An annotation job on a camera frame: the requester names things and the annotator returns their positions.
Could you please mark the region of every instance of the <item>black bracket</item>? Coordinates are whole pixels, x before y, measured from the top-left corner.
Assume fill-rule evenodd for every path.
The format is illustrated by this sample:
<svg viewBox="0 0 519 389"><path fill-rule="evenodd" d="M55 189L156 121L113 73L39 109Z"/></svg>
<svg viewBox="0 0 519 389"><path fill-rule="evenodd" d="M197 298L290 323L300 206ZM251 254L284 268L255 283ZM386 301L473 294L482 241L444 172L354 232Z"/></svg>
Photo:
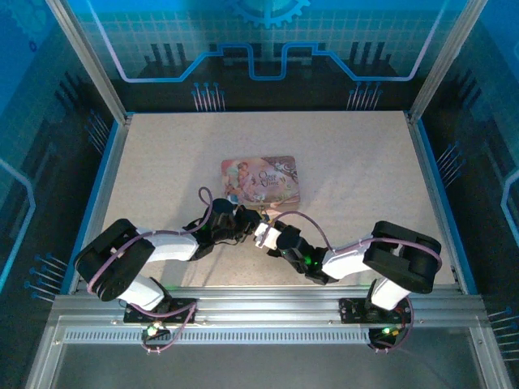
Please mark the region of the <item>black bracket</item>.
<svg viewBox="0 0 519 389"><path fill-rule="evenodd" d="M339 315L342 324L405 324L411 323L410 308L406 300L394 310L366 308L365 298L342 298L339 300Z"/></svg>
<svg viewBox="0 0 519 389"><path fill-rule="evenodd" d="M196 302L195 298L172 298L169 303L169 311L172 312L174 310L178 310L183 306L187 306L192 302ZM189 314L189 310L184 310L180 314L176 314L175 316L169 316L168 318L153 318L151 316L147 316L146 314L140 313L138 310L133 308L130 305L127 305L127 308L124 313L124 319L122 320L126 324L149 324L150 322L155 322L157 320L163 323L177 323L182 324L186 321L187 315ZM195 322L196 312L190 317L188 323Z"/></svg>

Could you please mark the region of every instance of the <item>blue edge trim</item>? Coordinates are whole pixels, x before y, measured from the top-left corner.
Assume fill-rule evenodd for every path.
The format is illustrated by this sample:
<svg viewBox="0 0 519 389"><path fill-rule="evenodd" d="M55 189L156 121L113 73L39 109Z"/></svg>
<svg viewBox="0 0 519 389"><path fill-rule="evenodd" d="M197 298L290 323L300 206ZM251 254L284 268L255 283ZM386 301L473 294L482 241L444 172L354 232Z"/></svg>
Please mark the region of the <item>blue edge trim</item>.
<svg viewBox="0 0 519 389"><path fill-rule="evenodd" d="M103 177L105 176L106 167L108 165L108 159L110 157L110 153L112 152L115 135L118 133L118 129L119 124L117 122L114 122L114 124L112 125L112 130L110 131L110 137L108 138L108 142L106 144L105 152L103 154L103 157L101 158L99 169L97 170L96 180L94 182L92 192L90 193L90 198L88 199L87 208L84 211L83 221L81 222L81 226L79 227L78 237L75 239L74 249L72 250L71 259L69 260L68 267L66 268L65 277L63 278L60 294L68 294L68 290L71 286L72 280L74 279L74 258L81 251L81 247L83 246L85 235L87 233L87 228L90 224L90 220L92 219L94 205L96 204L97 198L99 197L99 190L101 188Z"/></svg>
<svg viewBox="0 0 519 389"><path fill-rule="evenodd" d="M434 154L432 152L431 143L429 142L429 138L427 137L427 133L425 131L425 127L423 125L422 119L418 121L418 130L420 132L420 136L422 137L423 145L425 147L425 151L427 154L427 159L429 161L435 160ZM90 223L90 219L92 218L92 212L94 205L97 201L97 197L99 195L99 190L101 188L101 182L103 180L103 176L105 175L106 166L108 164L109 155L112 150L112 146L114 145L115 135L118 131L118 124L114 122L112 125L112 130L110 131L110 137L108 139L108 143L106 145L105 154L101 159L101 164L99 166L99 170L97 171L96 180L94 182L94 186L92 188L92 193L90 194L90 198L88 200L87 208L84 212L83 221L81 222L81 226L79 228L78 237L75 240L74 249L72 251L72 256L69 261L69 266L66 270L65 278L63 280L61 294L67 294L68 290L71 286L72 279L74 277L74 258L81 251L81 247L83 245L83 241L85 238L85 234L87 232L88 224ZM477 294L478 290L476 288L476 283L474 282L474 277L472 275L472 271L470 270L469 260L467 259L465 248L463 247L463 243L461 242L460 233L457 230L456 221L454 220L453 211L448 203L447 193L445 192L444 185L440 178L440 172L438 171L438 167L435 164L431 165L432 175L438 188L438 192L440 194L440 202L441 206L445 210L445 215L447 216L448 226L451 230L451 234L453 236L454 246L457 251L458 260L461 266L461 271L463 278L465 279L465 284L467 285L467 291L469 294Z"/></svg>
<svg viewBox="0 0 519 389"><path fill-rule="evenodd" d="M469 260L467 259L465 248L463 247L463 243L461 242L460 233L457 230L453 211L451 209L450 204L448 203L447 192L445 192L444 184L441 181L440 171L438 170L436 164L433 163L433 161L435 160L435 156L432 152L431 143L429 142L429 138L427 137L427 133L425 131L425 126L423 125L422 119L418 121L418 130L420 131L420 136L422 137L425 152L427 154L427 159L429 160L429 165L431 166L432 176L435 180L435 185L438 188L438 193L440 194L441 206L445 210L445 215L447 216L448 227L450 228L451 234L453 236L458 261L460 263L461 272L463 273L462 276L467 286L467 292L469 294L478 294L478 289L476 288L474 276L472 275L472 271L470 270Z"/></svg>

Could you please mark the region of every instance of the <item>beige tabletop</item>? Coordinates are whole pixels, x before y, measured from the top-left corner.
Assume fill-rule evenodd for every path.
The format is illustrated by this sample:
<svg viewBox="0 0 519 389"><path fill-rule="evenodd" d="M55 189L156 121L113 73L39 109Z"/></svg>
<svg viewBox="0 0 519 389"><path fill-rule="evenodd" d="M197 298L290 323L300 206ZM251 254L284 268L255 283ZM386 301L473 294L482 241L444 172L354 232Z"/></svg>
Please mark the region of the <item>beige tabletop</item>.
<svg viewBox="0 0 519 389"><path fill-rule="evenodd" d="M105 228L116 219L150 229L178 229L201 217L197 191L223 191L221 162L248 156L294 156L299 211L315 219L333 246L370 233L387 220L444 244L402 112L153 113L132 121ZM284 222L323 246L315 228L297 216ZM452 284L450 258L437 284ZM313 285L284 260L249 238L220 245L193 263L164 261L143 269L164 285ZM370 284L374 272L342 284Z"/></svg>

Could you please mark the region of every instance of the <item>vent slot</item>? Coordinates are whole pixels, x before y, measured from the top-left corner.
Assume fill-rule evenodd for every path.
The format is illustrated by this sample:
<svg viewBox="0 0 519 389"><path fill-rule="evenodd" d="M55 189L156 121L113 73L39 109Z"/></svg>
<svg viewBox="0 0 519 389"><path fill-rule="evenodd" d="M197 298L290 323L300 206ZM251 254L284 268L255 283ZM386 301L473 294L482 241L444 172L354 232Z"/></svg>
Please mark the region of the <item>vent slot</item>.
<svg viewBox="0 0 519 389"><path fill-rule="evenodd" d="M363 328L187 328L179 344L366 344ZM141 328L67 328L68 344L139 344ZM171 336L162 336L161 341Z"/></svg>

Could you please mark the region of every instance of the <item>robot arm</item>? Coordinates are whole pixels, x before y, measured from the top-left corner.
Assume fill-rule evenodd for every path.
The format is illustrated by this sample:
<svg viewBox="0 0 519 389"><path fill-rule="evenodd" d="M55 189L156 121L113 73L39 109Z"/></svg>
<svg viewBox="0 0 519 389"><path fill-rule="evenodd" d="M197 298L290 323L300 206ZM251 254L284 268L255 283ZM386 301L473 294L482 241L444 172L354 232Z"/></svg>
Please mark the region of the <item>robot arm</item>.
<svg viewBox="0 0 519 389"><path fill-rule="evenodd" d="M226 199L213 200L212 207L206 210L202 219L208 212L206 224L183 235L153 234L149 230L137 229L129 220L117 220L78 254L75 268L91 284L114 253L131 239L148 233L127 247L98 276L91 290L102 301L119 298L143 310L167 313L171 308L171 297L157 281L139 274L145 263L167 259L198 260L210 254L219 242L243 242L247 236L255 234L256 246L267 246L268 255L284 258L298 273L317 284L337 282L360 271L376 270L382 277L374 281L368 305L392 310L410 292L429 293L432 290L438 266L434 256L408 246L397 250L398 244L382 241L414 242L434 253L440 252L440 244L397 225L379 222L360 244L330 250L311 246L299 236L300 230L292 225L273 221L269 228L258 212L236 207ZM183 231L194 230L197 226L199 219L188 224Z"/></svg>
<svg viewBox="0 0 519 389"><path fill-rule="evenodd" d="M309 245L299 233L279 221L270 229L262 223L255 231L256 245L267 246L269 255L285 258L317 284L377 271L382 277L373 281L368 304L384 310L393 310L411 292L430 293L441 266L441 244L387 221L378 222L372 233L358 242L332 250Z"/></svg>

